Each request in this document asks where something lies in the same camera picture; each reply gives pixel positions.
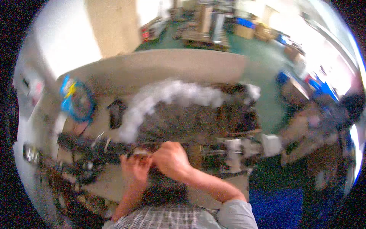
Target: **hand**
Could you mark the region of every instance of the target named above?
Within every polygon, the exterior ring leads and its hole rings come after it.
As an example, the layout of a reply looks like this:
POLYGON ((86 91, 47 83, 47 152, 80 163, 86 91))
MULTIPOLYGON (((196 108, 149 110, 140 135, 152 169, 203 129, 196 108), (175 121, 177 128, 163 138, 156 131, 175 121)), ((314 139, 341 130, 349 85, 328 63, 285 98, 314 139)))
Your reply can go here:
POLYGON ((153 153, 153 161, 164 175, 183 182, 194 168, 190 165, 187 153, 178 142, 167 141, 153 153))
POLYGON ((127 159, 127 156, 121 155, 120 160, 123 176, 130 182, 147 184, 147 173, 153 162, 151 156, 132 155, 127 159))

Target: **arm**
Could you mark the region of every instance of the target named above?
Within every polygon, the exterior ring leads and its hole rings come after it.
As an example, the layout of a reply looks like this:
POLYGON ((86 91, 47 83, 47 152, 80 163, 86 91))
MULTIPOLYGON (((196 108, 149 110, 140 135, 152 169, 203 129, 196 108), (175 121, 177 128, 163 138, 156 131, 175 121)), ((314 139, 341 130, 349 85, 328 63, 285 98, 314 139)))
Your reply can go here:
POLYGON ((179 181, 194 189, 209 193, 215 200, 222 203, 234 199, 246 201, 244 194, 232 184, 198 169, 192 168, 189 176, 179 181))
POLYGON ((119 220, 134 211, 140 204, 143 192, 147 188, 147 173, 150 170, 152 158, 132 156, 127 159, 125 155, 120 157, 123 175, 129 179, 129 185, 122 200, 118 204, 113 221, 119 220))
POLYGON ((122 200, 119 202, 113 221, 117 221, 122 216, 133 212, 140 204, 142 194, 146 190, 147 184, 134 182, 131 183, 127 191, 123 194, 122 200))
POLYGON ((232 199, 246 201, 243 193, 233 185, 193 168, 179 143, 170 141, 163 143, 153 154, 153 160, 166 176, 195 189, 206 191, 222 203, 232 199))

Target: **shirt sleeve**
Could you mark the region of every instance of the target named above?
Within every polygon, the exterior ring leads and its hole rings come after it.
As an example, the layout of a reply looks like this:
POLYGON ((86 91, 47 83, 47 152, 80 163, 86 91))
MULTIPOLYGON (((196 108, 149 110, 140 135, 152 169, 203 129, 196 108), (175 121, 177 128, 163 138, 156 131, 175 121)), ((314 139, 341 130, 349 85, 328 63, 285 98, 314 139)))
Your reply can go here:
POLYGON ((222 204, 217 220, 227 229, 258 229, 250 203, 243 200, 230 200, 222 204))

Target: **plaid shirt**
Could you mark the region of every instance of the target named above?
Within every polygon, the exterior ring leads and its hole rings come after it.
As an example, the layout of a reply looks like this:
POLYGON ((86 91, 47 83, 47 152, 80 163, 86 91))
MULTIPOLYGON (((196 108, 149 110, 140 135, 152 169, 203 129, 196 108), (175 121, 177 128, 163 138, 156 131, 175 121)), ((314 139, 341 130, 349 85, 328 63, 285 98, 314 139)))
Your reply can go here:
MULTIPOLYGON (((137 228, 197 228, 198 217, 203 207, 191 204, 169 204, 164 206, 147 206, 135 210, 120 218, 109 229, 137 228)), ((207 210, 214 217, 216 210, 207 210)))

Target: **forearm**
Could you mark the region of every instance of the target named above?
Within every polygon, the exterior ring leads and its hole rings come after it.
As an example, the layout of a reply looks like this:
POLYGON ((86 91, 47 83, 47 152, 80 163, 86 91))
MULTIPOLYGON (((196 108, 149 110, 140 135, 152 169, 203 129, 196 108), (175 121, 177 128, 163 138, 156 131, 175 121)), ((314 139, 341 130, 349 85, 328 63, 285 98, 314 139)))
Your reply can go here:
POLYGON ((180 182, 194 189, 205 191, 215 200, 222 203, 232 199, 246 201, 243 193, 232 184, 197 169, 193 169, 190 174, 183 177, 180 182))
POLYGON ((127 215, 134 211, 140 204, 143 192, 146 190, 147 184, 141 184, 138 182, 131 183, 126 192, 123 194, 115 215, 119 219, 120 217, 127 215))

